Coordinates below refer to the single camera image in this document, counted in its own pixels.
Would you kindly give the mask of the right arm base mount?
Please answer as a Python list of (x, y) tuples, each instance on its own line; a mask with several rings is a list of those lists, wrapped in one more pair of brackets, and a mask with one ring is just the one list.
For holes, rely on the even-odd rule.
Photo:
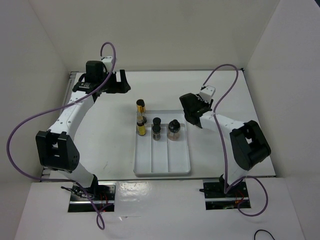
[(224, 185), (218, 180), (203, 180), (199, 192), (204, 194), (206, 210), (250, 209), (251, 203), (245, 182), (224, 193)]

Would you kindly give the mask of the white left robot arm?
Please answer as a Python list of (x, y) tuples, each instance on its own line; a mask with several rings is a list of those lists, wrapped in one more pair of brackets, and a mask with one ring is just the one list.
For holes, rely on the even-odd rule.
[(86, 72), (73, 86), (70, 106), (47, 131), (39, 131), (35, 136), (40, 164), (78, 182), (88, 200), (94, 200), (107, 189), (80, 163), (74, 137), (86, 113), (102, 93), (125, 94), (131, 89), (125, 70), (119, 71), (120, 81), (117, 81), (116, 72), (112, 70), (115, 62), (112, 56), (87, 61)]

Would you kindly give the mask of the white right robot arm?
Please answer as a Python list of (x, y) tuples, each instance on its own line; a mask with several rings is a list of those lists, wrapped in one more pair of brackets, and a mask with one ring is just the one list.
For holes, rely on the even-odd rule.
[(249, 171), (271, 155), (260, 125), (254, 120), (243, 122), (218, 114), (212, 108), (213, 100), (208, 102), (199, 94), (187, 93), (179, 100), (188, 123), (219, 133), (224, 157), (219, 191), (225, 197), (231, 196)]

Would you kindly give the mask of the small spice shaker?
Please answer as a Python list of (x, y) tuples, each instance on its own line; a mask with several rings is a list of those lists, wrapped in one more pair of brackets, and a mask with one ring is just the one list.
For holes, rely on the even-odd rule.
[(161, 138), (161, 126), (160, 125), (153, 125), (152, 126), (152, 137), (155, 141), (160, 140), (160, 138)]
[(155, 117), (152, 122), (154, 126), (161, 126), (161, 119), (159, 117)]

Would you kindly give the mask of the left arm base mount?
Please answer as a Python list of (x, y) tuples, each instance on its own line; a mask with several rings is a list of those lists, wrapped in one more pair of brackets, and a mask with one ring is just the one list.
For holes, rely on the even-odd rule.
[[(80, 189), (80, 187), (74, 184), (72, 187), (61, 186), (61, 189), (70, 193), (70, 199), (68, 204), (69, 213), (88, 213), (95, 212), (94, 207), (88, 200), (86, 194)], [(115, 210), (115, 198), (116, 198), (116, 182), (100, 182), (100, 192), (96, 195), (89, 193), (89, 197), (94, 203), (99, 212), (114, 212)]]

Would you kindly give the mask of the gold capped glass spray bottle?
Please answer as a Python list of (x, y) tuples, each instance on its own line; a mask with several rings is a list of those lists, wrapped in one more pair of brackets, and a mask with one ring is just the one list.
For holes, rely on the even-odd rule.
[(136, 107), (137, 107), (137, 114), (139, 116), (142, 116), (144, 123), (147, 122), (147, 118), (146, 118), (146, 105), (145, 105), (145, 101), (143, 99), (138, 99), (136, 101)]

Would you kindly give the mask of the brown spice jar black cap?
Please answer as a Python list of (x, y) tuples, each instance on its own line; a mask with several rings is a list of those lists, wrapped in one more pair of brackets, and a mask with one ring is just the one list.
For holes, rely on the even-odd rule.
[(177, 119), (169, 122), (167, 126), (167, 137), (172, 141), (177, 141), (180, 137), (181, 124)]

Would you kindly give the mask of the yellow label dark sauce bottle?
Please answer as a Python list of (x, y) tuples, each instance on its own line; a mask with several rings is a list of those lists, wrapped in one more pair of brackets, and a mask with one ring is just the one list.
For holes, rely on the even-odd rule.
[(146, 127), (145, 127), (145, 121), (143, 116), (139, 115), (136, 118), (136, 128), (137, 128), (137, 133), (140, 136), (144, 136), (146, 134)]

